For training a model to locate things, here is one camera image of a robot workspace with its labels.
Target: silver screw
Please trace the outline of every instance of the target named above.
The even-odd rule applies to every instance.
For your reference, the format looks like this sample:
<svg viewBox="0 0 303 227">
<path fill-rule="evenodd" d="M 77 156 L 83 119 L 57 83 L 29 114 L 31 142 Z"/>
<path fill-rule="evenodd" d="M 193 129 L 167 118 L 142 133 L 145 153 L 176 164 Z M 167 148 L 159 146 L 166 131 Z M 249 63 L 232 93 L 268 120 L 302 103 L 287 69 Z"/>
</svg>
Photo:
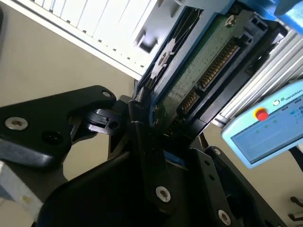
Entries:
<svg viewBox="0 0 303 227">
<path fill-rule="evenodd" d="M 170 201 L 170 192 L 163 186 L 156 188 L 156 195 L 162 202 Z"/>
<path fill-rule="evenodd" d="M 217 148 L 215 148 L 214 151 L 217 155 L 221 155 L 221 152 Z"/>
<path fill-rule="evenodd" d="M 231 15 L 227 20 L 225 21 L 225 27 L 232 27 L 236 22 L 236 16 Z"/>
<path fill-rule="evenodd" d="M 22 131 L 28 127 L 28 122 L 21 117 L 10 117 L 4 122 L 11 130 Z"/>
<path fill-rule="evenodd" d="M 110 97 L 110 93 L 108 93 L 107 91 L 102 91 L 102 94 L 106 97 Z"/>
<path fill-rule="evenodd" d="M 218 210 L 219 219 L 227 226 L 232 224 L 232 221 L 228 214 L 224 210 Z"/>
</svg>

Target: red emergency stop button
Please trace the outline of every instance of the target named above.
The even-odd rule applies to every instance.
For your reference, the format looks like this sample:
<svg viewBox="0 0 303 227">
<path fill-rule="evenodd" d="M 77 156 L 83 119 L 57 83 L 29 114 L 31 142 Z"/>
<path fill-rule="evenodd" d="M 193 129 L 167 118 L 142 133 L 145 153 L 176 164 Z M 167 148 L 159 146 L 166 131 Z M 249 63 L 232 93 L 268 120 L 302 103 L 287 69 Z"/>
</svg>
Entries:
<svg viewBox="0 0 303 227">
<path fill-rule="evenodd" d="M 268 118 L 268 113 L 265 109 L 258 110 L 256 112 L 256 118 L 259 121 L 265 121 Z"/>
</svg>

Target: circuit board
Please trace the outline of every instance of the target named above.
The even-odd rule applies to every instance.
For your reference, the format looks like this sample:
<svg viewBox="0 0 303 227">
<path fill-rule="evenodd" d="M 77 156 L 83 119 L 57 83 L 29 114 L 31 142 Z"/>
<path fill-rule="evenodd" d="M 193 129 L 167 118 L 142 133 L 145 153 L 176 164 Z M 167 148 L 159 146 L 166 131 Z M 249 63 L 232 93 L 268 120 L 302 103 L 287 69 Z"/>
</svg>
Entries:
<svg viewBox="0 0 303 227">
<path fill-rule="evenodd" d="M 177 79 L 172 84 L 168 92 L 157 103 L 154 112 L 155 127 L 159 130 L 166 130 L 177 116 L 177 108 L 192 91 L 193 87 L 207 73 L 212 63 L 218 58 L 222 50 L 226 48 L 232 39 L 232 33 L 236 28 L 226 26 L 228 16 L 217 16 L 210 25 L 209 29 L 197 44 L 195 50 L 184 64 Z M 212 78 L 207 79 L 201 84 L 207 87 Z"/>
</svg>

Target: universal robots logo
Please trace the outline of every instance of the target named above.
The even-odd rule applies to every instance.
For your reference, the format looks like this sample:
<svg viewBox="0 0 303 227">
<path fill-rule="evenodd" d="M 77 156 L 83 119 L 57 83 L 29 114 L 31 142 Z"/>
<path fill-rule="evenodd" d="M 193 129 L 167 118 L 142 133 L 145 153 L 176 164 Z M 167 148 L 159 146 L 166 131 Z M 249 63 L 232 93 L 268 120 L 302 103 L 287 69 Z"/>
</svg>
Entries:
<svg viewBox="0 0 303 227">
<path fill-rule="evenodd" d="M 273 102 L 273 105 L 274 105 L 274 106 L 277 106 L 277 105 L 280 104 L 280 102 L 287 101 L 288 99 L 290 99 L 290 98 L 292 98 L 292 97 L 295 97 L 297 94 L 299 94 L 299 93 L 301 93 L 301 92 L 303 92 L 303 89 L 301 89 L 301 90 L 299 90 L 299 91 L 293 93 L 291 96 L 282 97 L 280 100 L 277 99 L 277 100 L 275 100 L 275 101 Z"/>
<path fill-rule="evenodd" d="M 291 99 L 292 97 L 295 97 L 296 95 L 300 94 L 301 92 L 303 92 L 303 90 L 302 90 L 302 89 L 301 89 L 301 90 L 299 90 L 299 91 L 297 91 L 297 92 L 295 92 L 295 93 L 293 93 L 291 96 L 288 96 L 288 97 L 282 97 L 282 98 L 281 98 L 281 102 L 283 102 L 283 101 L 287 101 L 288 99 Z"/>
</svg>

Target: electronic device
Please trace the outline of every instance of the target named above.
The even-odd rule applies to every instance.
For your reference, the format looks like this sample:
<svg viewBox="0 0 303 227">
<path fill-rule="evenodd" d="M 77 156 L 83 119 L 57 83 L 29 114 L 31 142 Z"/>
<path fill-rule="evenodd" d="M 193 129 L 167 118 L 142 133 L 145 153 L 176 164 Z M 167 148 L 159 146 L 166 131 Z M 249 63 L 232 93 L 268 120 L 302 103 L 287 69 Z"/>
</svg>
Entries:
<svg viewBox="0 0 303 227">
<path fill-rule="evenodd" d="M 222 137 L 253 168 L 303 142 L 303 80 L 293 82 L 231 120 Z"/>
<path fill-rule="evenodd" d="M 151 90 L 152 127 L 172 143 L 190 144 L 254 76 L 287 30 L 242 2 L 185 1 L 179 10 L 136 93 Z"/>
</svg>

